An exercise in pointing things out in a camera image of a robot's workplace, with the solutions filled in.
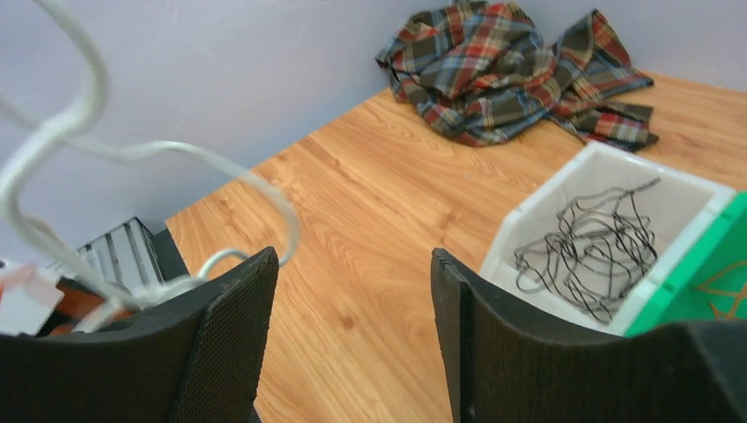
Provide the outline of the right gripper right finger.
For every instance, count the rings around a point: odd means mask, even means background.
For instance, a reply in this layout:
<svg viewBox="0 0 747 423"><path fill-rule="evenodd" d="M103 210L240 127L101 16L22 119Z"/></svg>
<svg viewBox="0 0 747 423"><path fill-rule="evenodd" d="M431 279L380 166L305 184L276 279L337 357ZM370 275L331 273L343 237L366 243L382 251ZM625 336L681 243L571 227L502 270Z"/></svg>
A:
<svg viewBox="0 0 747 423"><path fill-rule="evenodd" d="M746 325L669 323L622 338L570 323L445 249L431 293L455 422L743 422Z"/></svg>

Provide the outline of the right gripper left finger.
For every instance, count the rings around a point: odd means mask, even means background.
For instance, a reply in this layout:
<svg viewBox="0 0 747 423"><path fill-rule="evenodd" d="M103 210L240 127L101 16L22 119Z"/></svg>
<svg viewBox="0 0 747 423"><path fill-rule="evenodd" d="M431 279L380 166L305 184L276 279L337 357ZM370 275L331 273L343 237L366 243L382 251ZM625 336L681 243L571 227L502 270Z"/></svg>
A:
<svg viewBox="0 0 747 423"><path fill-rule="evenodd" d="M256 422L278 258L92 333L1 338L4 422Z"/></svg>

